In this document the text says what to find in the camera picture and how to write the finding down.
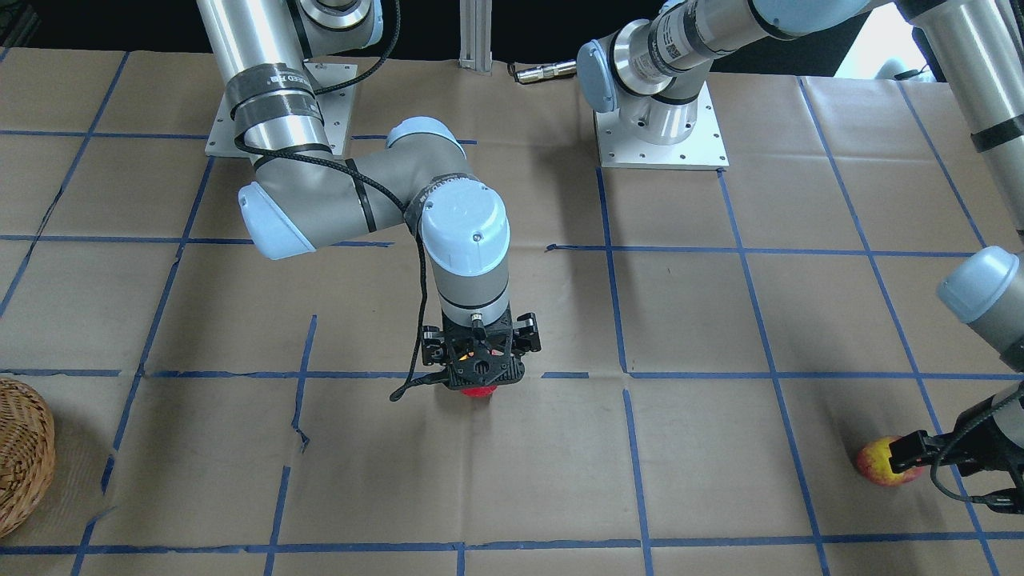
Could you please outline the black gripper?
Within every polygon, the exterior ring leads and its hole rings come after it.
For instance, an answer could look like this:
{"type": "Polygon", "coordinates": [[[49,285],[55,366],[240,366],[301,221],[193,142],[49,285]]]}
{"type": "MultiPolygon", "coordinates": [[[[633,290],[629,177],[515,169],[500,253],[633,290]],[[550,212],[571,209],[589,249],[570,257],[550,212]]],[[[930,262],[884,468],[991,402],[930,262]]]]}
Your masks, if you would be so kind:
{"type": "Polygon", "coordinates": [[[1005,471],[1014,480],[1012,490],[996,490],[981,496],[989,510],[999,515],[1023,515],[1022,496],[1022,401],[1009,402],[995,415],[985,419],[966,435],[945,456],[952,434],[929,435],[918,430],[890,442],[889,466],[892,474],[906,474],[922,466],[957,466],[963,477],[980,471],[1005,471]],[[968,459],[961,462],[961,452],[968,459]]]}
{"type": "Polygon", "coordinates": [[[509,308],[490,324],[464,326],[443,314],[442,328],[422,327],[422,364],[446,366],[451,377],[522,377],[522,356],[541,349],[535,314],[512,320],[509,308]]]}

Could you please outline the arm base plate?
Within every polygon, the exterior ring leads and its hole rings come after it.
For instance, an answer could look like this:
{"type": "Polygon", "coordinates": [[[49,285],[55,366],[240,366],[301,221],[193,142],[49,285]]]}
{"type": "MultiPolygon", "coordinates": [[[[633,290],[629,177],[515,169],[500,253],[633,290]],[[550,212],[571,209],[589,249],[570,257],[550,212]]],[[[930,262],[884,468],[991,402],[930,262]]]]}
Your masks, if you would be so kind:
{"type": "Polygon", "coordinates": [[[717,170],[729,165],[710,89],[669,105],[636,98],[610,113],[594,113],[598,159],[605,168],[717,170]]]}
{"type": "MultiPolygon", "coordinates": [[[[351,80],[358,76],[359,72],[358,65],[354,61],[308,61],[305,70],[307,76],[321,85],[333,85],[351,80]]],[[[355,95],[356,87],[351,86],[317,97],[326,139],[336,156],[340,156],[346,150],[355,95]]],[[[234,121],[230,119],[230,106],[226,95],[223,95],[219,102],[205,153],[217,158],[248,157],[248,154],[234,146],[234,121]]]]}

